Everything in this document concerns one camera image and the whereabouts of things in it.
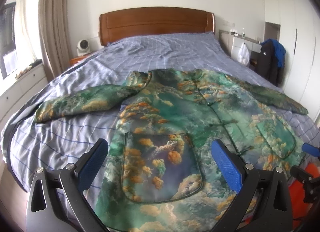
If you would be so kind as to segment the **green landscape print jacket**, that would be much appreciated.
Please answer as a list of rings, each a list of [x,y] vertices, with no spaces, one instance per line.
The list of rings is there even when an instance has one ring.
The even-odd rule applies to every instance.
[[[285,94],[224,73],[132,72],[46,101],[35,122],[119,106],[94,211],[118,231],[208,231],[235,197],[213,160],[221,140],[256,168],[288,172],[303,141],[276,109],[308,111]]]

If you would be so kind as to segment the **blue checked bed quilt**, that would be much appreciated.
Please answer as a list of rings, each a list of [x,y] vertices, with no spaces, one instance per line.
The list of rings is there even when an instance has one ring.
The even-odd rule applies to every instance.
[[[63,168],[103,138],[110,145],[120,107],[35,122],[40,105],[87,88],[122,85],[134,71],[196,69],[224,73],[253,85],[283,93],[257,73],[230,59],[213,33],[167,34],[128,37],[113,42],[71,67],[46,85],[8,120],[2,131],[1,147],[8,167],[19,186],[29,191],[37,168]],[[307,115],[276,109],[304,143],[319,146],[319,131]],[[304,153],[299,165],[306,168],[315,159]],[[84,197],[95,208],[106,168],[106,159]]]

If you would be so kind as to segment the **white drawer cabinet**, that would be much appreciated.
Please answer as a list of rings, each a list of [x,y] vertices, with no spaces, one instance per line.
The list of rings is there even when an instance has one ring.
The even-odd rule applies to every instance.
[[[12,73],[1,80],[1,130],[25,103],[48,84],[43,64],[29,70],[19,79]]]

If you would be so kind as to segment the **black and blue jacket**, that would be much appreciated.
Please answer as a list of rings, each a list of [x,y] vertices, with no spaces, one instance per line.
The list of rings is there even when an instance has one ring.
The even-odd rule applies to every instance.
[[[274,86],[279,86],[284,77],[285,55],[286,49],[277,40],[269,38],[263,41],[255,72]]]

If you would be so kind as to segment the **wooden nightstand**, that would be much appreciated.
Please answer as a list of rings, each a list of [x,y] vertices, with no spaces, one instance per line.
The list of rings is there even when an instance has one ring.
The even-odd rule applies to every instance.
[[[83,59],[87,58],[89,55],[91,55],[91,53],[89,54],[85,54],[85,55],[81,55],[81,56],[78,56],[78,57],[75,57],[73,59],[71,59],[69,62],[70,62],[70,65],[71,66],[74,66],[75,64],[81,62]]]

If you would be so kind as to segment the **white plastic bag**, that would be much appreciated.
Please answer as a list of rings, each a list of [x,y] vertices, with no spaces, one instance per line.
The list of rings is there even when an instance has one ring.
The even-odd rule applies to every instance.
[[[250,53],[249,53],[247,44],[242,43],[238,52],[237,61],[244,66],[248,66],[249,60],[250,60]]]

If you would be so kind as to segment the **window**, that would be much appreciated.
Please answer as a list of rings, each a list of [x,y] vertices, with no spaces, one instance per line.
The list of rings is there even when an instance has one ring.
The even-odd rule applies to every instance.
[[[42,59],[39,0],[8,0],[1,8],[1,79],[19,78]]]

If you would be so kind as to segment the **white round desk fan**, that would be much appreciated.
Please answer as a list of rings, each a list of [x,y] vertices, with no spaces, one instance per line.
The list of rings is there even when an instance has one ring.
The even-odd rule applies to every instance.
[[[85,40],[85,39],[80,40],[77,43],[76,51],[77,51],[78,56],[83,56],[83,55],[91,53],[91,48],[89,46],[88,40]]]

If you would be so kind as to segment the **grey white dresser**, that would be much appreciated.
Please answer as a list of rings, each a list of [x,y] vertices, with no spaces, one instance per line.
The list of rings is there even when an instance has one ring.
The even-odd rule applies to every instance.
[[[237,61],[237,56],[242,43],[246,43],[250,53],[250,59],[256,58],[261,50],[258,41],[248,37],[241,37],[231,34],[228,31],[220,30],[219,43],[223,51],[233,60]]]

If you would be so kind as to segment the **white wardrobe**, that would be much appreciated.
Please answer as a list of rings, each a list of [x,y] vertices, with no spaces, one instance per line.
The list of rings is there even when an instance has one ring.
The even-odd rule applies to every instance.
[[[265,21],[280,26],[286,49],[279,85],[315,120],[319,115],[319,17],[309,0],[264,0]]]

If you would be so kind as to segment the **beige curtain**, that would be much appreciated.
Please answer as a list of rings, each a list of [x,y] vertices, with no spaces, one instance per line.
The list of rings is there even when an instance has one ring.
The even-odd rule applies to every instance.
[[[39,32],[44,72],[52,81],[70,67],[72,58],[67,0],[39,0]]]

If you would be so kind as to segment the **brown wooden headboard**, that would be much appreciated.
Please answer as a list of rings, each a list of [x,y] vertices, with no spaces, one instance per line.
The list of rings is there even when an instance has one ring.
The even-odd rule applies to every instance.
[[[141,7],[99,16],[100,44],[105,47],[126,37],[215,32],[215,15],[179,7]]]

